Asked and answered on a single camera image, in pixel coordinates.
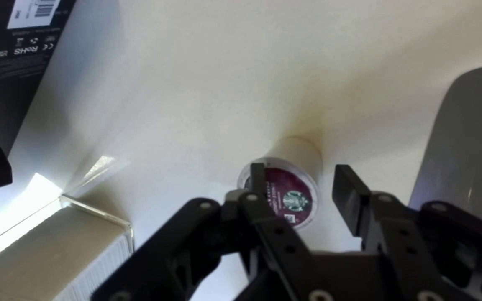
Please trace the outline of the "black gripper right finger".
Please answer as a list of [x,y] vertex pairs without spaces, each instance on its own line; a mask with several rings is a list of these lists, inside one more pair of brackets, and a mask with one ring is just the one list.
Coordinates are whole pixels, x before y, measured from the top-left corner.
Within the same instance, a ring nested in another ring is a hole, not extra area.
[[334,202],[349,230],[359,237],[362,232],[362,210],[372,190],[349,163],[337,163],[334,175]]

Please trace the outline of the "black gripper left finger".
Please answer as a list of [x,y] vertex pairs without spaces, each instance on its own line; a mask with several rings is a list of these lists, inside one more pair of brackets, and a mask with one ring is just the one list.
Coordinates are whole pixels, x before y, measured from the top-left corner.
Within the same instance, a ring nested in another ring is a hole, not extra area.
[[258,197],[265,197],[267,195],[267,168],[262,162],[255,162],[250,167],[252,172],[252,188],[255,190],[255,193]]

